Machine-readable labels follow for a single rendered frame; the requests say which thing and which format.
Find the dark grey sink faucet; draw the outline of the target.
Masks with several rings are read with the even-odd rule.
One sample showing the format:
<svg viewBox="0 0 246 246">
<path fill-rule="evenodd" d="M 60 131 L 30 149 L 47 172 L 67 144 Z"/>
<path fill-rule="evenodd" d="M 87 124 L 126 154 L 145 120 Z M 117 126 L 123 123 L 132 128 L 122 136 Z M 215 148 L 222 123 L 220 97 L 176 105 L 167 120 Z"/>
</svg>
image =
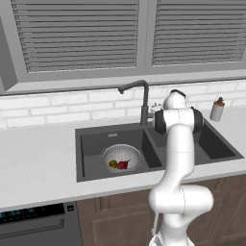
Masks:
<svg viewBox="0 0 246 246">
<path fill-rule="evenodd" d="M 141 115 L 140 115 L 140 125 L 145 126 L 147 124 L 148 118 L 152 117 L 153 114 L 149 112 L 148 107 L 148 95 L 149 95 L 149 86 L 146 81 L 138 80 L 124 86 L 120 86 L 118 91 L 123 94 L 126 90 L 131 89 L 133 87 L 142 86 L 143 87 L 143 103 L 141 106 Z"/>
</svg>

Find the white soap dispenser bottle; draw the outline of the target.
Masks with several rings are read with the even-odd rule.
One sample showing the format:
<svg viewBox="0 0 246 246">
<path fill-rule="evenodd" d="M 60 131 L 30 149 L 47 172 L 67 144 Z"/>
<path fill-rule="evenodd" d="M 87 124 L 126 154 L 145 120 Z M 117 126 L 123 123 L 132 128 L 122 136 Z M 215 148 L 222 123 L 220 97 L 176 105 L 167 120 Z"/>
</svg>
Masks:
<svg viewBox="0 0 246 246">
<path fill-rule="evenodd" d="M 217 101 L 213 102 L 209 118 L 212 121 L 218 122 L 221 119 L 224 107 L 224 99 L 222 97 L 219 97 Z"/>
</svg>

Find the grey window blind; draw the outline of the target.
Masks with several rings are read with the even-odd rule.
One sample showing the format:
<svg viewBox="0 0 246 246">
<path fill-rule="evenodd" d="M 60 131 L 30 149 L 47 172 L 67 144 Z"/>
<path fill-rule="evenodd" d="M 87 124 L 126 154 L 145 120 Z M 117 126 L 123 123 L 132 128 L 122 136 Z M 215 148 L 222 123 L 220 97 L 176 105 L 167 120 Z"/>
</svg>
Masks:
<svg viewBox="0 0 246 246">
<path fill-rule="evenodd" d="M 242 62 L 246 0 L 158 0 L 153 65 Z"/>
<path fill-rule="evenodd" d="M 139 0 L 10 0 L 29 73 L 135 67 Z"/>
</svg>

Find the white perforated colander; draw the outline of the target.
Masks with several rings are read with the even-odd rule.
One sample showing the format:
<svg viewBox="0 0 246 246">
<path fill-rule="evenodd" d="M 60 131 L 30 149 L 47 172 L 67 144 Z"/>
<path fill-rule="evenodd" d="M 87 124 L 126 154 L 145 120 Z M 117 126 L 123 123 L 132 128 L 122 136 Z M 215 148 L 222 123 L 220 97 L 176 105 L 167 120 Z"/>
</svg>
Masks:
<svg viewBox="0 0 246 246">
<path fill-rule="evenodd" d="M 143 162 L 143 156 L 140 152 L 129 144 L 114 144 L 105 148 L 101 153 L 101 157 L 106 168 L 113 174 L 136 171 Z M 127 167 L 110 166 L 112 160 L 117 164 L 126 163 Z"/>
</svg>

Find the grey dishwasher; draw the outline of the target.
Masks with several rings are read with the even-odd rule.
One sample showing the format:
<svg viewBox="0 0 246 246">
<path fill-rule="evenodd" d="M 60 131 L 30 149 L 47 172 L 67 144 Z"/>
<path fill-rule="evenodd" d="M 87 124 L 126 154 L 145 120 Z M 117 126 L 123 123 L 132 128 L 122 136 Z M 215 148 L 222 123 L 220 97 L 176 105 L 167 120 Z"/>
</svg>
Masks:
<svg viewBox="0 0 246 246">
<path fill-rule="evenodd" d="M 0 246 L 83 246 L 76 203 L 0 212 Z"/>
</svg>

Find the grey window frame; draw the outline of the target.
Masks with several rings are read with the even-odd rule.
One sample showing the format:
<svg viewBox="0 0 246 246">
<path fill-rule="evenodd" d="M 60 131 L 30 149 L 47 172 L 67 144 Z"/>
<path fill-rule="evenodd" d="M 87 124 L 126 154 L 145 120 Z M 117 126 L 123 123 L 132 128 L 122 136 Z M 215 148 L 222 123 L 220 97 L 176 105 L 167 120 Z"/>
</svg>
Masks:
<svg viewBox="0 0 246 246">
<path fill-rule="evenodd" d="M 111 88 L 137 80 L 160 85 L 246 79 L 246 51 L 241 62 L 153 65 L 157 1 L 139 0 L 135 67 L 29 73 L 11 1 L 0 0 L 0 95 Z"/>
</svg>

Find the brown wooden cupboard door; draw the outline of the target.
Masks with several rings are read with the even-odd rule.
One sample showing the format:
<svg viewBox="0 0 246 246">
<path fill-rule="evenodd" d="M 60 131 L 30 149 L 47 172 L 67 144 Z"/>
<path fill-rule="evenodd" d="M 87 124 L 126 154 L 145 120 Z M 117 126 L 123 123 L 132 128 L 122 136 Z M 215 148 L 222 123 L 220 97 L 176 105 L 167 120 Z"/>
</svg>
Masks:
<svg viewBox="0 0 246 246">
<path fill-rule="evenodd" d="M 246 174 L 196 184 L 212 192 L 214 205 L 188 227 L 195 246 L 246 246 Z"/>
<path fill-rule="evenodd" d="M 149 246 L 155 214 L 150 190 L 80 200 L 83 246 Z"/>
</svg>

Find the dark grey double sink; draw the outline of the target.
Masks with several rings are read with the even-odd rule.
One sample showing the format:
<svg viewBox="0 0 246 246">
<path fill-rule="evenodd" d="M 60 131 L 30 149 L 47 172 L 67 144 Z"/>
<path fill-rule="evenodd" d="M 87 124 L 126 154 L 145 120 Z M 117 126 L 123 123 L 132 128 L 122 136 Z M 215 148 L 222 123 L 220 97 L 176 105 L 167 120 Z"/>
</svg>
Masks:
<svg viewBox="0 0 246 246">
<path fill-rule="evenodd" d="M 151 122 L 146 128 L 132 123 L 76 129 L 75 138 L 78 182 L 160 171 L 166 166 L 166 136 L 158 134 Z M 196 165 L 243 159 L 207 120 L 193 139 Z M 135 169 L 109 168 L 103 154 L 115 144 L 128 144 L 140 152 L 140 163 Z"/>
</svg>

